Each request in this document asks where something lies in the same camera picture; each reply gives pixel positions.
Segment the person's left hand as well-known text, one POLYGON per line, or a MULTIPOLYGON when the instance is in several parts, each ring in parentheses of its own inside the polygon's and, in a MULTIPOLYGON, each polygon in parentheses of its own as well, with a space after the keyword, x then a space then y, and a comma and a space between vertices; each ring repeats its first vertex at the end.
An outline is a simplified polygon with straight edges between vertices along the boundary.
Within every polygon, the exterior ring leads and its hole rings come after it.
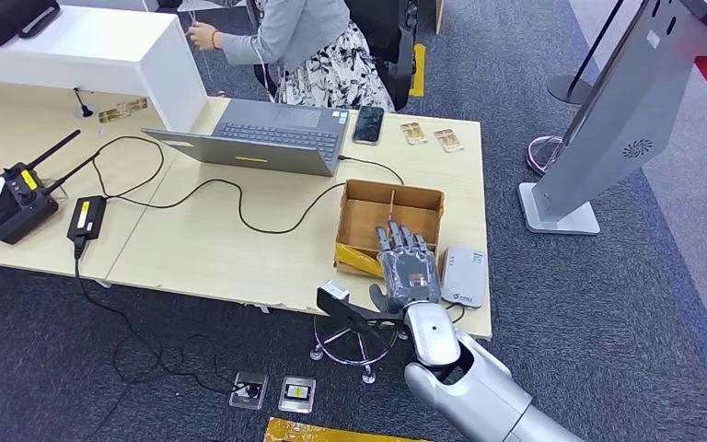
POLYGON ((198 50, 212 51, 220 50, 219 33, 220 31, 210 24, 193 21, 186 35, 198 50))

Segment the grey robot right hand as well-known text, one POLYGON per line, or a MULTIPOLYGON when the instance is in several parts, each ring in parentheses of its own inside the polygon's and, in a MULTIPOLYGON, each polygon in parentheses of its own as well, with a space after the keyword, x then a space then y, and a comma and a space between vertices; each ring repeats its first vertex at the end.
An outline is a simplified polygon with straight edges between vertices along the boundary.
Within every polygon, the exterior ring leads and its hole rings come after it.
POLYGON ((376 308, 397 314, 417 302, 438 303, 441 284, 436 258, 423 236, 395 221, 388 221, 387 227, 376 227, 375 232, 377 260, 386 287, 386 291, 378 284, 369 287, 376 308))

